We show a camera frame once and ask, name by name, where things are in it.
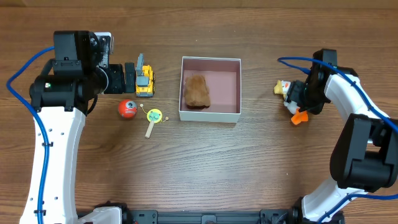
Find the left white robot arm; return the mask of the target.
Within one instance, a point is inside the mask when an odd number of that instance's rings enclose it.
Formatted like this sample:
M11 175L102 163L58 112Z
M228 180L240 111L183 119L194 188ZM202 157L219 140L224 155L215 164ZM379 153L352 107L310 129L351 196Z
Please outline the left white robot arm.
M56 31L54 57L29 88L35 152L21 223L132 223L125 203L106 202L78 216L75 176L86 117L100 94L132 92L129 64L112 64L113 36L87 30Z

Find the yellow toy crane truck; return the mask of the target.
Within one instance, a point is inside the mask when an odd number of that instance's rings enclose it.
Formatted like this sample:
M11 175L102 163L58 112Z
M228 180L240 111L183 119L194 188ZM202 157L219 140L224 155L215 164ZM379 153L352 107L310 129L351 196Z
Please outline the yellow toy crane truck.
M155 93L155 75L150 65L144 63L144 54L141 53L136 65L136 96L151 98Z

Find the white plush duck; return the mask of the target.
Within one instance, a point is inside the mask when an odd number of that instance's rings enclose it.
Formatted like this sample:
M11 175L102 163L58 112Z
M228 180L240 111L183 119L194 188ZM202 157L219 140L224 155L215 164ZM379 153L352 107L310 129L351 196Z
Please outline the white plush duck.
M291 82L278 80L276 86L274 87L274 93L276 95L282 95L284 98L284 106L293 114L291 117L291 122L294 125L298 125L302 122L308 121L308 113L306 111L300 112L299 107L295 101L290 103L287 101L287 93L291 86Z

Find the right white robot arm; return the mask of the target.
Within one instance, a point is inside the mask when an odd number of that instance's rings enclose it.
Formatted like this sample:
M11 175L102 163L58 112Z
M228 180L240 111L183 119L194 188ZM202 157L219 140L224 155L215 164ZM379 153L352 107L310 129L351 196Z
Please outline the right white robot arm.
M316 114L333 103L345 126L330 158L330 177L302 197L279 219L286 223L343 223L341 209L357 198L395 200L375 192L397 180L397 120L382 112L360 85L358 76L313 59L303 68L305 82L290 84L285 100L297 113Z

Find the brown plush toy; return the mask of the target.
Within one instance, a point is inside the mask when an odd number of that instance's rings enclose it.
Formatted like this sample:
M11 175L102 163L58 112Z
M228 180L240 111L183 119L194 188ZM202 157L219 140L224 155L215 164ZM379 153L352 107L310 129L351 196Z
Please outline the brown plush toy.
M195 74L185 79L183 98L190 108L210 107L210 89L203 75Z

